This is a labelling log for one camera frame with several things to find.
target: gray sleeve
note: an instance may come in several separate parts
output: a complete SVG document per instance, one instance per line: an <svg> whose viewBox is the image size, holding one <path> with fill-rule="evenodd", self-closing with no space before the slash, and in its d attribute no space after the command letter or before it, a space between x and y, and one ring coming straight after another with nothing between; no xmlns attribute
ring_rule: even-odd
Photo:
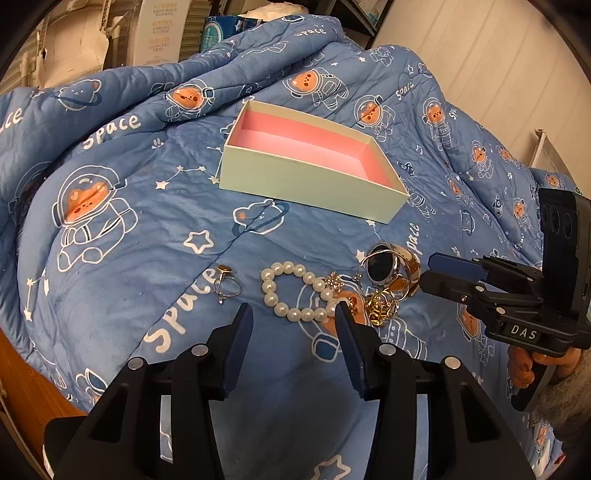
<svg viewBox="0 0 591 480"><path fill-rule="evenodd" d="M534 415L550 422L554 435L568 453L591 417L591 351L583 351L573 373L559 383L549 385L535 408Z"/></svg>

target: white bead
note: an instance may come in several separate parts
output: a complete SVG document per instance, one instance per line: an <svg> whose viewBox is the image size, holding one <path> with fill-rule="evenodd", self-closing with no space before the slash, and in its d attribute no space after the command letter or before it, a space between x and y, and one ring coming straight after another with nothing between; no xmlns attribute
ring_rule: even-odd
<svg viewBox="0 0 591 480"><path fill-rule="evenodd" d="M329 301L332 298L332 290L329 288L325 288L323 291L320 292L320 298L324 301Z"/></svg>
<svg viewBox="0 0 591 480"><path fill-rule="evenodd" d="M298 263L295 267L294 267L294 275L296 277L303 277L304 273L306 273L306 268L304 265L302 265L301 263Z"/></svg>
<svg viewBox="0 0 591 480"><path fill-rule="evenodd" d="M317 278L314 280L312 287L314 288L314 291L322 291L326 288L326 283L321 278Z"/></svg>
<svg viewBox="0 0 591 480"><path fill-rule="evenodd" d="M265 305L268 307L274 307L279 302L279 296L277 293L270 292L265 295Z"/></svg>
<svg viewBox="0 0 591 480"><path fill-rule="evenodd" d="M275 312L275 315L277 315L278 317L284 317L285 315L287 315L289 309L290 308L287 306L287 303L283 303L281 301L277 305L275 305L273 311Z"/></svg>
<svg viewBox="0 0 591 480"><path fill-rule="evenodd" d="M338 303L337 300L335 299L330 299L327 303L326 303L326 314L329 317L334 317L335 316L335 308L336 308L336 304Z"/></svg>
<svg viewBox="0 0 591 480"><path fill-rule="evenodd" d="M289 309L289 311L287 312L287 319L290 322L297 322L300 320L300 318L301 318L300 309L293 308L293 309Z"/></svg>
<svg viewBox="0 0 591 480"><path fill-rule="evenodd" d="M303 309L301 311L301 319L304 322L311 322L314 320L314 310L312 309Z"/></svg>
<svg viewBox="0 0 591 480"><path fill-rule="evenodd" d="M273 280L273 278L275 278L275 272L273 272L273 270L271 270L270 268L266 268L261 272L262 281Z"/></svg>
<svg viewBox="0 0 591 480"><path fill-rule="evenodd" d="M290 262L289 260L287 262L283 262L283 273L293 273L294 269L295 269L295 265L293 262Z"/></svg>
<svg viewBox="0 0 591 480"><path fill-rule="evenodd" d="M314 280L316 280L316 275L314 275L312 272L306 272L301 279L306 285L312 285Z"/></svg>
<svg viewBox="0 0 591 480"><path fill-rule="evenodd" d="M272 280L265 280L262 283L262 290L265 293L272 293L277 289L277 284Z"/></svg>
<svg viewBox="0 0 591 480"><path fill-rule="evenodd" d="M316 310L314 310L314 320L316 320L317 322L321 322L321 323L326 323L328 322L328 315L326 314L326 309L319 307Z"/></svg>
<svg viewBox="0 0 591 480"><path fill-rule="evenodd" d="M271 265L271 270L273 270L273 273L277 277L283 273L283 264L280 262L275 262L273 265Z"/></svg>

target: bed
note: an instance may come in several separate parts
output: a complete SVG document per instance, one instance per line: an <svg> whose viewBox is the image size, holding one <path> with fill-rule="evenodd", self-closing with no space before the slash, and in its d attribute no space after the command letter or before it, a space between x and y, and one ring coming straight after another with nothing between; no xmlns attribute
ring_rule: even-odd
<svg viewBox="0 0 591 480"><path fill-rule="evenodd" d="M223 145L249 99L374 136L408 202L382 225L220 190ZM264 268L292 261L318 276L336 271L354 290L351 276L381 240L423 265L439 251L541 268L537 190L576 189L524 167L447 103L412 51L363 50L337 19L316 15L260 25L179 64L16 89L0 98L0 118L0 327L76 407L89 411L129 358L175 358L228 324L241 302L253 307L238 387L212 403L228 479L361 479L374 433L377 404L352 389L334 324L275 316L263 302ZM220 264L243 285L222 305L213 294ZM290 306L319 304L293 275L277 284ZM458 356L536 473L558 455L549 425L511 408L506 346L465 310L418 292L379 334L415 358ZM420 480L423 398L418 429ZM170 445L163 398L163 458L172 459Z"/></svg>

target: black handle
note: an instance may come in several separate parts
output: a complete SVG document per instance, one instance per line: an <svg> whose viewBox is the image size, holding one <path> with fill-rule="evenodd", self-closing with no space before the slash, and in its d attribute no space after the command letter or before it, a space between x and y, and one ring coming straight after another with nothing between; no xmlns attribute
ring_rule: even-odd
<svg viewBox="0 0 591 480"><path fill-rule="evenodd" d="M532 372L535 375L533 383L527 388L516 388L511 397L511 405L518 411L532 412L544 389L552 380L556 365L541 365L534 362Z"/></svg>

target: metal screw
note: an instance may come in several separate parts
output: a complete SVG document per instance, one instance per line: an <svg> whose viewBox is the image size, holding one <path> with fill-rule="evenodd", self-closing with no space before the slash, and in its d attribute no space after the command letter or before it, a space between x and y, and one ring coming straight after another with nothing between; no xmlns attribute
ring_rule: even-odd
<svg viewBox="0 0 591 480"><path fill-rule="evenodd" d="M207 345L205 345L203 343L195 345L193 348L191 348L191 353L195 356L207 355L208 352L209 352L209 348L207 348Z"/></svg>
<svg viewBox="0 0 591 480"><path fill-rule="evenodd" d="M133 357L129 362L127 362L127 366L131 370L137 370L138 368L142 368L144 366L144 360L138 356Z"/></svg>
<svg viewBox="0 0 591 480"><path fill-rule="evenodd" d="M379 353L391 356L396 353L396 347L391 343L382 343L379 348Z"/></svg>
<svg viewBox="0 0 591 480"><path fill-rule="evenodd" d="M448 356L445 359L445 364L447 367L451 368L452 370L457 370L458 368L460 368L460 366L462 365L462 362L460 362L456 357L454 356Z"/></svg>

